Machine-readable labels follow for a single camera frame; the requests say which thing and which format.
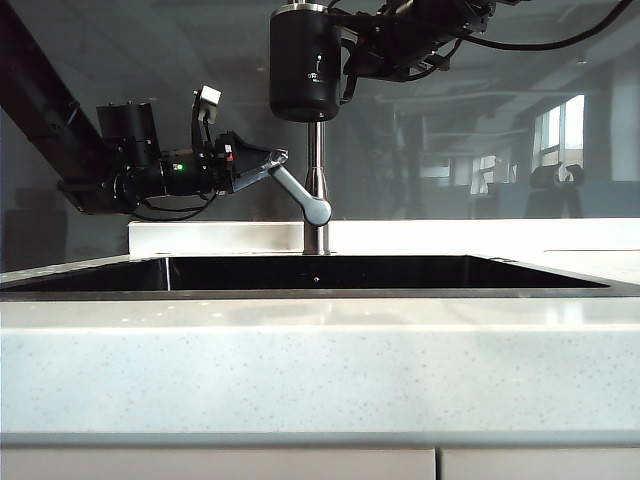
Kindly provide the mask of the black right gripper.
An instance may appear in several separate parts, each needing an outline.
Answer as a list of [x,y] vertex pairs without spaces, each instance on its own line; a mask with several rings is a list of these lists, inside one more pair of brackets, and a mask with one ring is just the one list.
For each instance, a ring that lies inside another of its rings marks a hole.
[[441,28],[417,20],[329,8],[332,22],[357,34],[344,37],[345,76],[405,82],[409,68],[453,39]]

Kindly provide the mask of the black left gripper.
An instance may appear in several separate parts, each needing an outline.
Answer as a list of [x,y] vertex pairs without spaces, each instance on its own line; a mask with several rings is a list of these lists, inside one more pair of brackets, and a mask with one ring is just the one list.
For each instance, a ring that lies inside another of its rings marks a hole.
[[[287,150],[252,145],[240,137],[236,139],[233,131],[222,133],[213,145],[215,190],[237,193],[267,178],[274,164],[284,164],[288,157]],[[239,166],[255,167],[236,171],[235,160]]]

